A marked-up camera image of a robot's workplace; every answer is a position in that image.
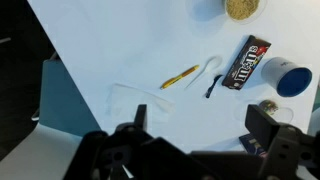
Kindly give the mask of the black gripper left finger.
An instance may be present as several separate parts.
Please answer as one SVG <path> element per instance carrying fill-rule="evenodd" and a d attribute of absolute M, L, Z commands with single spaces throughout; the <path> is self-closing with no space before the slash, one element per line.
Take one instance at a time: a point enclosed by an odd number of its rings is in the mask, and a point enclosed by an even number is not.
<path fill-rule="evenodd" d="M 134 124 L 145 130 L 147 128 L 147 105 L 140 104 L 137 108 Z"/>

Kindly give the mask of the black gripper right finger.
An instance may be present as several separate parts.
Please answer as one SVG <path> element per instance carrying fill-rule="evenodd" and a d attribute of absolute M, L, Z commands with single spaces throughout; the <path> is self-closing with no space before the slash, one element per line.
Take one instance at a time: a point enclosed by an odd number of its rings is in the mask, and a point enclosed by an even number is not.
<path fill-rule="evenodd" d="M 276 154 L 276 137 L 280 125 L 258 105 L 247 106 L 245 127 L 270 156 Z"/>

